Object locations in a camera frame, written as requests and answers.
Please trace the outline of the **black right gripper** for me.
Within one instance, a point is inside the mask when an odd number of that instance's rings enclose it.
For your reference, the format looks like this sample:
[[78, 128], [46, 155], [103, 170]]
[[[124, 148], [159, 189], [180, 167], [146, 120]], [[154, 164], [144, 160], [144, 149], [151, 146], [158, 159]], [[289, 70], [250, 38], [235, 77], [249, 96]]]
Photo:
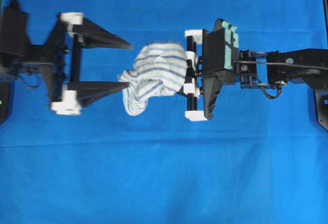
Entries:
[[202, 56], [197, 55], [197, 46], [202, 45], [202, 29], [186, 30], [187, 72], [183, 85], [187, 98], [185, 117], [190, 121], [207, 121], [213, 118], [213, 110], [220, 92], [220, 83], [215, 78], [202, 77]]

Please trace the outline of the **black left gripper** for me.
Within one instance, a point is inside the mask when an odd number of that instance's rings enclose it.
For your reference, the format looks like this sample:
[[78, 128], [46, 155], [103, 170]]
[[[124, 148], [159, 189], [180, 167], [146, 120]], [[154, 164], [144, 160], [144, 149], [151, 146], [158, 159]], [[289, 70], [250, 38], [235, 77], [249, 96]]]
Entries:
[[45, 79], [49, 107], [58, 115], [80, 115], [81, 106], [122, 91], [129, 82], [69, 82], [65, 84], [66, 35], [73, 37], [73, 49], [112, 48], [131, 49], [132, 45], [84, 18], [81, 12], [60, 13], [51, 30], [46, 48], [49, 68]]

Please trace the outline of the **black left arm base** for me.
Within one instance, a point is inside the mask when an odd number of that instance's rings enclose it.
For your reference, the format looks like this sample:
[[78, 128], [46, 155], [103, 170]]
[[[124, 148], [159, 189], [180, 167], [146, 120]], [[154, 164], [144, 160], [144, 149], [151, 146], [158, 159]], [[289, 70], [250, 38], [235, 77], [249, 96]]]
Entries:
[[10, 82], [1, 82], [1, 125], [8, 119], [10, 116], [11, 108], [11, 83]]

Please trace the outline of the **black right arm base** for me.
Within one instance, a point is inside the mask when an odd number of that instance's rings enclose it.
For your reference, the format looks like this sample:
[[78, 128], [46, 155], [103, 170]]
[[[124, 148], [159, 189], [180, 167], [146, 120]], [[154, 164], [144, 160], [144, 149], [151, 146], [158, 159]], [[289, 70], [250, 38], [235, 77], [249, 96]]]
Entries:
[[327, 90], [316, 90], [314, 93], [317, 122], [327, 130]]

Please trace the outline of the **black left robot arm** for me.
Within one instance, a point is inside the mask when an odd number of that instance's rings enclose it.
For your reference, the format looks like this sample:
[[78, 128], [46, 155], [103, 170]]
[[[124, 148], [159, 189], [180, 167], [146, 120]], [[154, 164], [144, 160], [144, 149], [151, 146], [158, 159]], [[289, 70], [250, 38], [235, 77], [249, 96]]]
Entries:
[[12, 0], [1, 13], [1, 99], [7, 117], [12, 82], [38, 74], [46, 84], [49, 108], [59, 115], [79, 115], [82, 108], [128, 87], [128, 82], [81, 81], [83, 49], [130, 49], [131, 45], [92, 22], [81, 12], [59, 13], [45, 43], [32, 44], [28, 13]]

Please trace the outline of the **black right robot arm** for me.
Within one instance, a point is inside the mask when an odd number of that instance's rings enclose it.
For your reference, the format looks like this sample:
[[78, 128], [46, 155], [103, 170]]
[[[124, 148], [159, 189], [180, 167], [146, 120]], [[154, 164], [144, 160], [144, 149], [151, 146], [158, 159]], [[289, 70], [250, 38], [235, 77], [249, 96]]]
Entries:
[[280, 53], [240, 51], [237, 35], [228, 29], [187, 30], [187, 74], [180, 94], [187, 98], [185, 117], [190, 121], [213, 118], [221, 88], [240, 83], [276, 99], [293, 82], [307, 84], [315, 94], [316, 115], [327, 122], [327, 50], [304, 49]]

